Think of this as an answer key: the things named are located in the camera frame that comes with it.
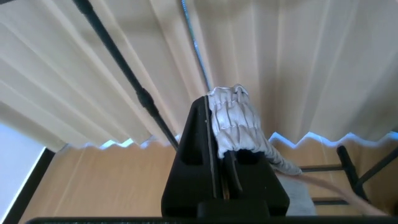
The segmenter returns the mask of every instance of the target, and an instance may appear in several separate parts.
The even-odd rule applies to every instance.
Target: gray cloth
[[[218,157],[226,151],[249,149],[264,152],[274,169],[298,175],[302,171],[284,159],[269,143],[261,129],[261,121],[249,100],[248,92],[237,84],[232,88],[216,87],[208,94],[211,128],[218,144]]]
[[[317,215],[315,205],[304,183],[286,177],[278,176],[278,179],[290,199],[290,205],[286,213],[287,216]]]

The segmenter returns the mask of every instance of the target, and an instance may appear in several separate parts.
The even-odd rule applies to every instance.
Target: pleated curtain
[[[398,126],[395,0],[91,3],[175,135],[195,99],[236,83],[268,137],[377,141]],[[167,142],[72,1],[8,2],[0,21],[2,123],[54,151]]]

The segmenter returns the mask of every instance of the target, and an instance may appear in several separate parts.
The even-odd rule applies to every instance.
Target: floor
[[[294,149],[279,139],[273,139],[271,143],[299,166],[340,163],[336,147],[320,138],[305,138]],[[385,138],[377,146],[363,146],[352,139],[341,143],[348,149],[359,175],[398,146],[398,141],[392,138]],[[21,223],[34,217],[158,217],[160,198],[174,156],[172,147],[163,147],[157,142],[147,149],[136,145],[127,148],[113,145],[105,151],[95,147],[60,151],[32,197]],[[398,160],[395,160],[364,186],[372,203],[386,212],[391,212],[398,201],[398,180],[393,178],[397,168]],[[349,189],[343,171],[309,175]],[[314,198],[335,196],[318,187],[308,188]],[[317,212],[319,215],[359,215],[349,205],[317,206]]]

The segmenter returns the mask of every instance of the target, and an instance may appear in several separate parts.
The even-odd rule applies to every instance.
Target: white wall
[[[43,151],[43,145],[0,124],[0,223]]]

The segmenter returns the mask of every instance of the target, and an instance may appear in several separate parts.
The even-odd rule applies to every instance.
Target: black baseboard
[[[27,179],[24,187],[19,193],[14,205],[11,207],[3,223],[16,224],[19,222],[54,155],[55,153],[51,150],[47,148],[44,149],[43,154]]]

